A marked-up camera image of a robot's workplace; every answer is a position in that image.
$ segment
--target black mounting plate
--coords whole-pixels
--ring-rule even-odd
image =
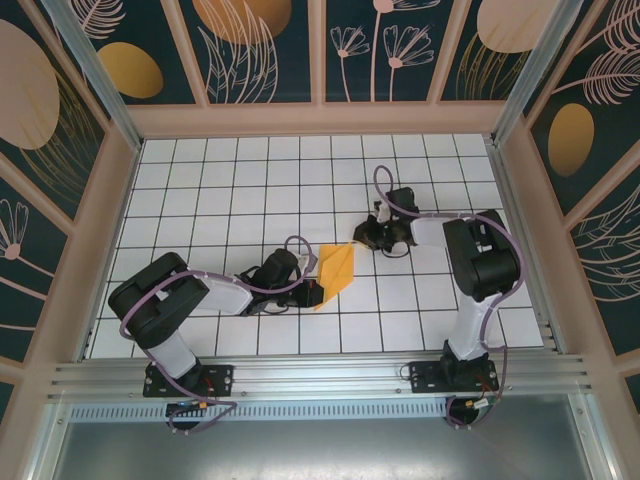
[[[229,397],[233,386],[233,368],[233,365],[203,365],[200,383],[193,389],[193,393],[203,397]],[[145,374],[143,397],[184,398],[182,393],[169,385],[158,367],[149,364]]]
[[[485,362],[485,371],[482,372],[482,378],[485,379],[485,383],[493,390],[497,391],[499,388],[498,374],[496,372],[496,366],[491,360]],[[482,392],[482,383],[466,383],[460,385],[450,385],[444,376],[444,371],[439,360],[430,362],[411,362],[406,365],[408,368],[408,374],[401,372],[403,376],[409,377],[411,380],[411,391],[413,393],[453,393],[453,392],[467,392],[467,393],[480,393]]]

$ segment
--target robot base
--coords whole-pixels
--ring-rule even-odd
[[[202,365],[198,372],[197,385],[187,388],[187,390],[203,397],[229,397],[233,385],[233,368],[233,365]],[[143,397],[185,397],[169,385],[158,367],[149,364],[145,374]]]

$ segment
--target flower drawing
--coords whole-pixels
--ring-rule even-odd
[[[391,67],[391,81],[389,82],[389,101],[393,101],[393,77],[395,71],[402,67],[413,67],[433,61],[434,51],[429,50],[431,39],[429,27],[422,29],[407,27],[398,36],[398,26],[384,29],[384,48]]]
[[[369,52],[369,44],[365,43],[366,37],[362,33],[362,27],[347,27],[344,33],[340,27],[331,29],[331,41],[336,48],[336,52],[340,57],[340,68],[342,69],[342,84],[344,85],[344,93],[347,96],[347,102],[351,101],[349,96],[349,88],[347,87],[347,77],[344,72],[344,59],[347,57],[355,57]]]
[[[380,18],[383,14],[394,11],[412,11],[432,8],[440,4],[440,0],[373,0],[376,9],[376,23],[373,31],[373,49],[371,51],[371,101],[376,101],[376,50],[378,46],[378,31]]]
[[[17,260],[44,275],[53,277],[53,273],[31,263],[21,256],[22,243],[24,241],[24,236],[27,230],[28,220],[28,207],[20,202],[17,202],[15,208],[12,209],[11,204],[6,198],[0,200],[0,261]],[[47,298],[46,295],[31,290],[30,288],[27,288],[4,277],[0,277],[0,283],[40,300],[46,300]]]

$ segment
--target leaf drawing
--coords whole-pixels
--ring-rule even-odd
[[[595,59],[582,80],[568,83],[554,94],[576,85],[583,85],[589,103],[620,105],[640,84],[640,50],[621,52],[609,50]]]
[[[222,8],[203,1],[209,25],[230,38],[227,42],[198,27],[207,46],[209,68],[205,85],[213,103],[269,103],[278,86],[278,58],[267,24],[256,19],[245,3],[246,26],[229,0]]]
[[[580,222],[574,242],[596,300],[640,296],[640,186],[615,208]]]
[[[84,33],[96,40],[107,39],[126,15],[122,0],[70,0],[70,4]]]

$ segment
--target floral line drawing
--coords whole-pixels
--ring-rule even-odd
[[[594,298],[621,302],[640,296],[640,186],[615,208],[585,218],[576,228],[573,240]],[[597,258],[584,258],[589,253]]]
[[[640,85],[640,1],[616,0],[607,26],[585,42],[576,55],[600,37],[604,37],[609,50],[593,61],[583,79],[556,88],[552,95],[582,85],[590,104],[621,105],[621,99]]]
[[[382,15],[394,11],[423,10],[435,7],[440,4],[440,0],[373,0],[373,7],[376,9],[376,22],[373,29],[373,47],[371,49],[371,101],[376,101],[376,50],[378,48],[378,33],[380,31],[380,20]]]
[[[422,29],[407,27],[398,38],[398,26],[384,29],[384,48],[391,67],[389,81],[389,101],[393,101],[393,79],[395,71],[402,67],[413,67],[433,61],[433,50],[427,50],[431,39],[427,32],[429,27]]]
[[[0,259],[7,261],[18,260],[34,270],[53,278],[53,273],[31,263],[20,255],[28,220],[29,209],[25,205],[17,202],[15,211],[12,211],[11,205],[6,198],[0,200]],[[9,279],[0,277],[0,283],[40,300],[47,299],[46,295]]]
[[[256,20],[246,3],[249,28],[229,0],[219,3],[222,13],[210,1],[202,1],[208,23],[221,37],[234,41],[225,42],[215,34],[212,37],[198,27],[209,54],[207,93],[214,103],[255,103],[263,94],[268,95],[266,103],[270,103],[278,88],[278,56],[269,27],[261,18]]]
[[[366,37],[362,33],[362,27],[353,28],[347,27],[344,29],[344,34],[340,27],[331,29],[331,41],[336,48],[336,52],[340,57],[340,68],[342,70],[342,85],[344,86],[344,93],[347,96],[347,102],[351,102],[349,96],[349,87],[347,86],[347,76],[344,70],[344,59],[347,57],[355,57],[356,55],[362,55],[369,52],[369,44],[365,43]]]

